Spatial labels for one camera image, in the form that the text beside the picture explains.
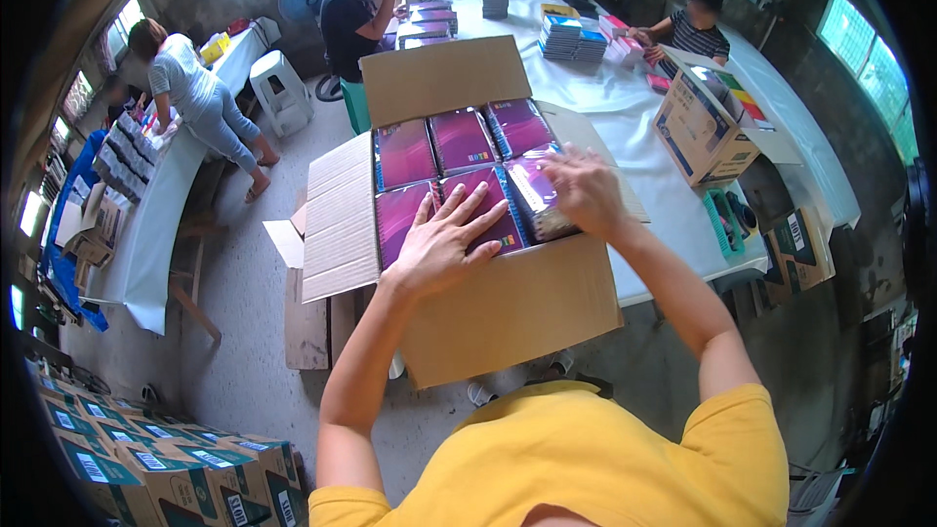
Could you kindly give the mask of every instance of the yellow t-shirt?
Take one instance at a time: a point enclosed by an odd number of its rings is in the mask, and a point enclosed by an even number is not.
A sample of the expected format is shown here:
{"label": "yellow t-shirt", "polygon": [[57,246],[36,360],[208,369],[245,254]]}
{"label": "yellow t-shirt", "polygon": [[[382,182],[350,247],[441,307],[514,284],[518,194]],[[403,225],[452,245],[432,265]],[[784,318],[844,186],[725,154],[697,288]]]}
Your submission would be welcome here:
{"label": "yellow t-shirt", "polygon": [[674,444],[592,385],[556,381],[472,414],[398,508],[370,488],[326,486],[309,497],[309,524],[517,527],[545,503],[597,525],[782,525],[788,496],[761,385],[706,400]]}

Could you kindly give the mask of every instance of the green plastic chair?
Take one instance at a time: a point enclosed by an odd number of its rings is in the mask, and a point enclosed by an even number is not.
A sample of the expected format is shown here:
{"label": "green plastic chair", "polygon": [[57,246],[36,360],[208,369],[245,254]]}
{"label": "green plastic chair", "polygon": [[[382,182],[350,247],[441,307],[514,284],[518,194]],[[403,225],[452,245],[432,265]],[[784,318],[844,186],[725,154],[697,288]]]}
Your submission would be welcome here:
{"label": "green plastic chair", "polygon": [[345,109],[348,111],[348,120],[351,121],[351,129],[356,135],[371,130],[371,115],[367,110],[367,99],[365,98],[365,85],[346,82],[344,79],[340,82],[342,87],[342,97],[345,99]]}

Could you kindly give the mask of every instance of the striped shirt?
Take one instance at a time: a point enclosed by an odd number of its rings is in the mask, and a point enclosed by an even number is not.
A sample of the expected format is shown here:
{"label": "striped shirt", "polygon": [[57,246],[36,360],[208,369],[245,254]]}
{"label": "striped shirt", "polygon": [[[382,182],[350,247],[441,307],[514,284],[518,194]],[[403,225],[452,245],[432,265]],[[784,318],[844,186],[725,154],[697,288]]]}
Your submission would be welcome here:
{"label": "striped shirt", "polygon": [[170,104],[186,122],[199,119],[219,81],[202,67],[192,41],[181,33],[172,33],[166,38],[148,76],[153,95],[169,92]]}
{"label": "striped shirt", "polygon": [[[673,24],[673,47],[708,58],[729,57],[729,41],[725,40],[719,29],[697,29],[690,24],[686,11],[673,13],[670,22]],[[661,60],[661,67],[667,76],[676,76],[676,66],[672,61]]]}

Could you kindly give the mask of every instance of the barcode label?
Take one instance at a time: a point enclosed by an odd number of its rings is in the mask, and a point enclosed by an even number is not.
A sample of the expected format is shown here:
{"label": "barcode label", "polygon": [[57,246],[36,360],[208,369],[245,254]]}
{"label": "barcode label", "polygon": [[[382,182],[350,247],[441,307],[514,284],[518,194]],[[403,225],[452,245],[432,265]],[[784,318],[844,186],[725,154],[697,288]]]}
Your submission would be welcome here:
{"label": "barcode label", "polygon": [[244,512],[244,505],[241,504],[240,494],[228,497],[228,507],[231,509],[231,517],[237,527],[247,524],[247,513]]}
{"label": "barcode label", "polygon": [[228,468],[228,466],[233,466],[234,464],[228,462],[227,460],[221,460],[217,456],[209,454],[205,450],[195,450],[192,452],[192,456],[204,460],[206,463],[217,466],[218,468]]}
{"label": "barcode label", "polygon": [[146,428],[149,429],[153,433],[153,435],[155,435],[156,437],[166,438],[166,439],[169,439],[170,437],[172,437],[172,434],[162,427],[155,426],[155,425],[148,425],[146,426]]}
{"label": "barcode label", "polygon": [[149,452],[134,452],[134,454],[136,454],[140,462],[146,464],[146,467],[150,470],[166,470],[166,464],[159,462],[157,457],[153,454]]}
{"label": "barcode label", "polygon": [[98,463],[95,462],[94,458],[81,452],[77,452],[75,455],[78,456],[78,460],[81,462],[81,466],[84,467],[84,471],[88,473],[88,476],[92,480],[95,482],[108,481],[108,477],[105,476],[103,472],[101,472],[101,469],[98,467]]}
{"label": "barcode label", "polygon": [[800,223],[797,221],[797,213],[787,217],[787,225],[791,228],[791,235],[794,236],[794,248],[798,251],[804,250],[804,235],[800,232]]}
{"label": "barcode label", "polygon": [[264,450],[270,449],[269,446],[264,446],[263,444],[254,444],[253,442],[238,442],[239,446],[249,447],[251,450],[256,450],[262,452]]}
{"label": "barcode label", "polygon": [[293,517],[292,507],[289,506],[287,491],[281,490],[277,498],[280,500],[280,510],[283,511],[283,519],[287,521],[287,527],[296,527],[296,518]]}
{"label": "barcode label", "polygon": [[107,419],[108,416],[104,415],[104,412],[101,411],[101,408],[96,404],[88,404],[88,411],[91,412],[91,415],[96,417],[101,417],[102,419]]}
{"label": "barcode label", "polygon": [[55,416],[58,417],[59,425],[62,427],[75,429],[75,424],[71,422],[71,417],[69,417],[67,414],[62,413],[61,411],[56,411]]}

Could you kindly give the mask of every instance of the blue tarp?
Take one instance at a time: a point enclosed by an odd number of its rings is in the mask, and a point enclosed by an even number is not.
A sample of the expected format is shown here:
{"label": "blue tarp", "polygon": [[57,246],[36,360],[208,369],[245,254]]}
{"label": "blue tarp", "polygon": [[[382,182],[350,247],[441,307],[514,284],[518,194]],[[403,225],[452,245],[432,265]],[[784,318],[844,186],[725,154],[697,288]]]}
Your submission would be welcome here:
{"label": "blue tarp", "polygon": [[75,255],[71,252],[64,253],[62,249],[55,246],[55,235],[58,233],[59,221],[62,220],[62,208],[65,200],[68,199],[68,193],[71,192],[71,186],[75,183],[75,178],[81,176],[88,186],[92,186],[100,181],[100,177],[91,168],[91,162],[98,154],[101,144],[107,131],[95,131],[88,136],[87,142],[81,149],[81,154],[75,160],[68,175],[62,185],[62,193],[59,193],[58,200],[53,208],[53,218],[49,223],[49,235],[46,238],[46,248],[42,251],[40,262],[41,272],[49,278],[55,291],[64,299],[68,307],[80,313],[95,327],[99,332],[108,329],[108,321],[100,311],[87,310],[81,305],[78,299],[78,287],[75,286]]}

